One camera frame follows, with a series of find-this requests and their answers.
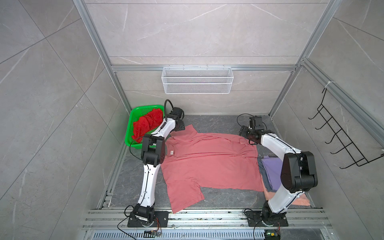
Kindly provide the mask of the pink t-shirt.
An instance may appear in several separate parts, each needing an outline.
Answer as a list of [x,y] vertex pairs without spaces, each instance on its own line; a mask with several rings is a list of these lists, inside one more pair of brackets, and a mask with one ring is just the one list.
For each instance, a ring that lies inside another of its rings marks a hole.
[[172,132],[161,164],[173,213],[202,200],[202,188],[263,191],[258,151],[244,137],[198,133],[193,125]]

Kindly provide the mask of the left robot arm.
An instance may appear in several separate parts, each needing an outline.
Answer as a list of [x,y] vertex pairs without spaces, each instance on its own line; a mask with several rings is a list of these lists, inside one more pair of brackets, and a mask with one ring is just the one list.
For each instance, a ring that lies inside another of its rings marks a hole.
[[170,113],[165,114],[160,126],[143,137],[143,184],[138,203],[131,212],[131,218],[138,220],[143,226],[150,226],[155,220],[155,187],[160,166],[166,156],[166,138],[171,132],[185,129],[184,116],[181,108],[173,107]]

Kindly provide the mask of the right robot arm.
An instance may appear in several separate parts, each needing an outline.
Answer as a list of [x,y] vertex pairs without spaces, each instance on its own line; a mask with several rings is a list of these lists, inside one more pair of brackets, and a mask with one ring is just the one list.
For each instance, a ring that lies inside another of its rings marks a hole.
[[262,117],[250,115],[249,126],[241,126],[239,135],[251,145],[262,145],[272,151],[282,162],[281,182],[275,195],[266,201],[260,216],[245,211],[255,226],[287,227],[286,213],[289,206],[305,192],[318,185],[315,157],[292,147],[268,130]]

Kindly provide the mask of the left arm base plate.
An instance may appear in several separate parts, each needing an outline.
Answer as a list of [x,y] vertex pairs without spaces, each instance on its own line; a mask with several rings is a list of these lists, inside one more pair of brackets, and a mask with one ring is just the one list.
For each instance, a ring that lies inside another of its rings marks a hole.
[[150,212],[149,216],[142,217],[134,212],[131,212],[128,218],[128,228],[139,228],[139,227],[161,227],[165,228],[168,226],[169,220],[169,212],[168,211],[155,211]]

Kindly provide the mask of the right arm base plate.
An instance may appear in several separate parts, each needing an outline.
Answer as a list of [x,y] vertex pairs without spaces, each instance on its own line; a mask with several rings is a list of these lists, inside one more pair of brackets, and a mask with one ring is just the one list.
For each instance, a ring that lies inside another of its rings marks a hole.
[[289,223],[286,213],[270,213],[268,211],[254,211],[245,209],[244,214],[247,218],[249,227],[288,227]]

